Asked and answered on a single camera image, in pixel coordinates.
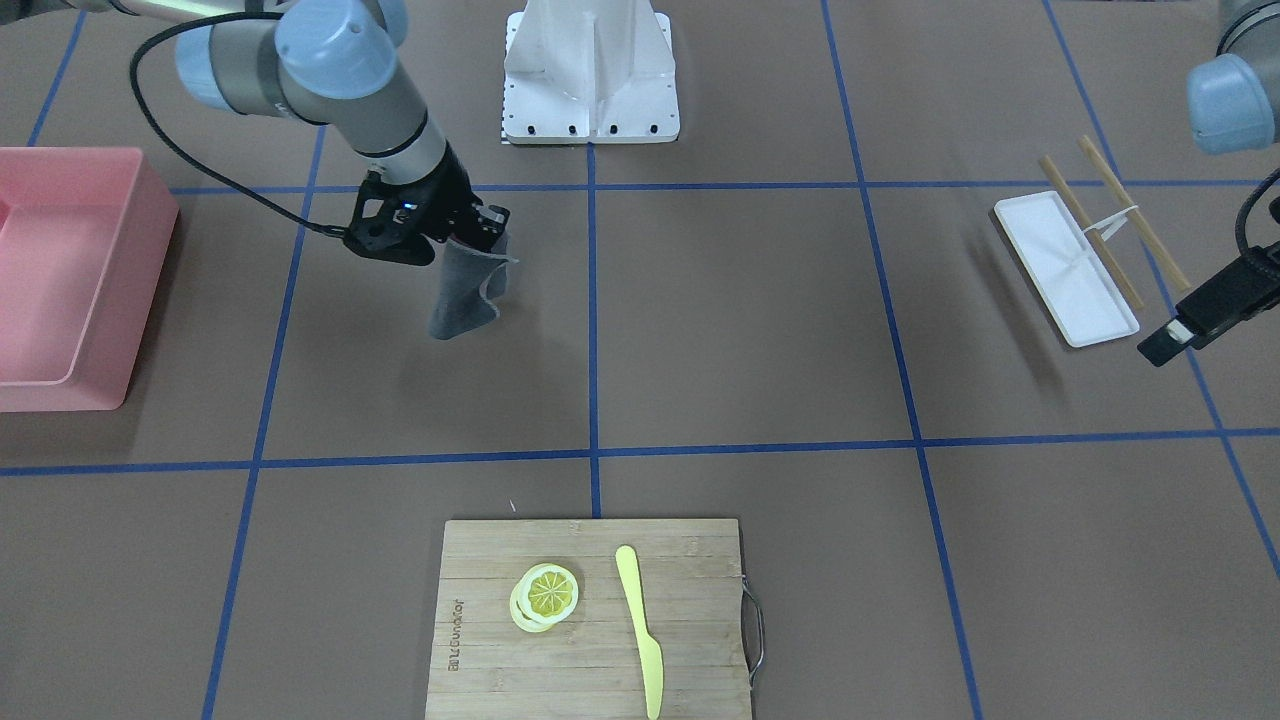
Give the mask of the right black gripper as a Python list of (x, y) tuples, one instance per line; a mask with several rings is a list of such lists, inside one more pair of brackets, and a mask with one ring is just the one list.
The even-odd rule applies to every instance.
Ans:
[(447, 150), (422, 181), (415, 231), (438, 242), (454, 240), (477, 251), (497, 251), (509, 217), (507, 208), (485, 204), (474, 192), (465, 167)]

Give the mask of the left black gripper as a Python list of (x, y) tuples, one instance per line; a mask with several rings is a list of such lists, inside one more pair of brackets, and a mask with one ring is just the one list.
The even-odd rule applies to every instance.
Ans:
[(1171, 318), (1138, 343), (1156, 368), (1187, 351), (1193, 341), (1213, 341), (1234, 325), (1277, 305), (1277, 251), (1251, 250), (1229, 263), (1178, 304)]

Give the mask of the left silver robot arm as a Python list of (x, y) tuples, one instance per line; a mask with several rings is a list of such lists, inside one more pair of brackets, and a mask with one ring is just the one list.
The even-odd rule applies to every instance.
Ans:
[[(1279, 4), (1221, 1), (1212, 60), (1187, 76), (1187, 105), (1197, 147), (1210, 155), (1265, 150), (1279, 132)], [(1188, 348), (1204, 348), (1242, 322), (1277, 306), (1279, 246), (1253, 245), (1248, 223), (1277, 187), (1272, 170), (1236, 213), (1235, 258), (1175, 306), (1172, 318), (1138, 350), (1164, 366)]]

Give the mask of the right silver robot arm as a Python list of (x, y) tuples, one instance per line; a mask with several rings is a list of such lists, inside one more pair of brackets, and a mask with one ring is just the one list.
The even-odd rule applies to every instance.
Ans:
[(399, 59), (402, 1), (76, 1), (76, 10), (169, 22), (133, 54), (129, 82), (152, 132), (140, 64), (175, 41), (175, 69), (206, 106), (330, 126), (366, 164), (351, 220), (310, 223), (362, 258), (426, 266), (438, 243), (504, 247), (509, 213), (486, 205)]

